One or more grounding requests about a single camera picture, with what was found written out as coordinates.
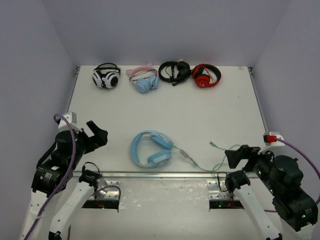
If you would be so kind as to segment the light blue headphones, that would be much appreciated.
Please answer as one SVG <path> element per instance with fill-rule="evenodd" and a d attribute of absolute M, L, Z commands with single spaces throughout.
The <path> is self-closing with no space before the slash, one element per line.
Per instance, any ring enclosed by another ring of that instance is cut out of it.
<path fill-rule="evenodd" d="M 140 163 L 140 160 L 138 157 L 138 144 L 144 135 L 149 135 L 150 139 L 154 143 L 164 148 L 163 151 L 157 152 L 149 156 L 146 164 Z M 138 135 L 136 135 L 131 143 L 131 146 L 130 146 L 131 158 L 133 162 L 141 168 L 144 168 L 144 169 L 159 168 L 161 165 L 166 164 L 169 160 L 172 159 L 173 145 L 174 144 L 172 140 L 165 134 L 155 130 L 144 130 L 140 132 Z"/>

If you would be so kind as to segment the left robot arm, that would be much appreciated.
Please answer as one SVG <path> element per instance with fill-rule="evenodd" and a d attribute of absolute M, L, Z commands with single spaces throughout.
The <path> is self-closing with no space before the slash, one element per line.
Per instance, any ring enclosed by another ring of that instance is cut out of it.
<path fill-rule="evenodd" d="M 99 190 L 106 185 L 98 170 L 85 166 L 78 180 L 73 178 L 82 157 L 108 142 L 106 130 L 91 120 L 86 124 L 92 136 L 78 128 L 73 120 L 65 117 L 58 120 L 58 133 L 53 144 L 36 164 L 20 239 L 68 239 L 78 211 L 90 197 L 99 197 Z"/>

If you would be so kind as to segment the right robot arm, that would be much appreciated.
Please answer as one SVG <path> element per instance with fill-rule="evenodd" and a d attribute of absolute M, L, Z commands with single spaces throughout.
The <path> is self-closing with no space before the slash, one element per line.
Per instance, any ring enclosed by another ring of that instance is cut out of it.
<path fill-rule="evenodd" d="M 301 187 L 304 177 L 298 160 L 286 155 L 261 152 L 259 147 L 242 145 L 237 150 L 225 150 L 231 169 L 247 160 L 243 169 L 226 174 L 228 193 L 242 204 L 260 240 L 309 240 L 318 222 L 318 204 Z M 255 196 L 248 172 L 254 172 L 272 194 L 272 204 L 282 229 L 277 229 Z"/>

